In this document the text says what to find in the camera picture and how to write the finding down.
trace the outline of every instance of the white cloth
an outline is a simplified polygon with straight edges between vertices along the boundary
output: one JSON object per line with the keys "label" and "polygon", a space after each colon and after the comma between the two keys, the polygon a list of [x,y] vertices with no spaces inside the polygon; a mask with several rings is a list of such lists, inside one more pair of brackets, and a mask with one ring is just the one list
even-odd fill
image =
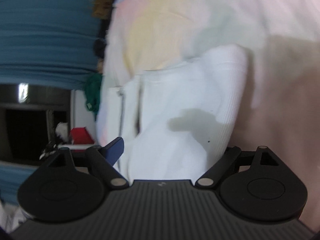
{"label": "white cloth", "polygon": [[56,135],[59,136],[65,143],[69,140],[68,123],[60,122],[56,127]]}
{"label": "white cloth", "polygon": [[[119,83],[130,78],[124,71],[127,40],[136,19],[150,12],[149,4],[124,0],[113,14],[105,70],[110,69],[107,74],[118,77]],[[247,84],[230,142],[243,150],[271,148],[307,186],[308,201],[300,219],[319,231],[320,0],[165,0],[159,5],[188,14],[196,28],[190,31],[181,21],[164,21],[163,14],[155,13],[160,22],[144,28],[153,38],[140,41],[141,55],[163,56],[159,41],[178,40],[177,35],[183,38],[177,58],[230,43],[247,49]],[[176,31],[167,32],[168,28]],[[156,49],[146,54],[151,48]]]}
{"label": "white cloth", "polygon": [[[221,46],[200,58],[145,71],[123,88],[125,150],[119,171],[134,179],[195,182],[224,153],[236,120],[247,71],[244,51]],[[108,90],[106,144],[119,133],[119,88]],[[140,133],[137,134],[137,122]]]}
{"label": "white cloth", "polygon": [[11,233],[26,221],[22,209],[18,206],[5,204],[0,201],[0,227]]}

